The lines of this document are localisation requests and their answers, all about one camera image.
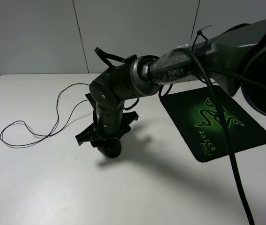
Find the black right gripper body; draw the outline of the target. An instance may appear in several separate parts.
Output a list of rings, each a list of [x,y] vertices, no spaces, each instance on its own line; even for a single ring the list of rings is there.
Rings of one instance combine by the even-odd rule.
[[[107,112],[97,106],[90,93],[85,96],[93,107],[93,123],[75,136],[79,145],[90,142],[93,147],[98,147],[107,144],[110,140],[119,140],[131,130],[130,124],[139,118],[135,111]]]

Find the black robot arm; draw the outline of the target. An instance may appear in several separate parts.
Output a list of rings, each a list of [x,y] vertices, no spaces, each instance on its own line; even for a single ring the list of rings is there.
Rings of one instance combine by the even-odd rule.
[[[86,95],[93,107],[93,123],[75,138],[93,147],[118,143],[138,119],[124,107],[129,99],[156,94],[164,85],[202,80],[209,76],[228,94],[234,95],[237,81],[266,90],[266,83],[247,78],[245,73],[266,51],[266,19],[242,23],[203,42],[177,47],[161,57],[132,55],[122,58],[95,49],[107,65],[89,86]]]

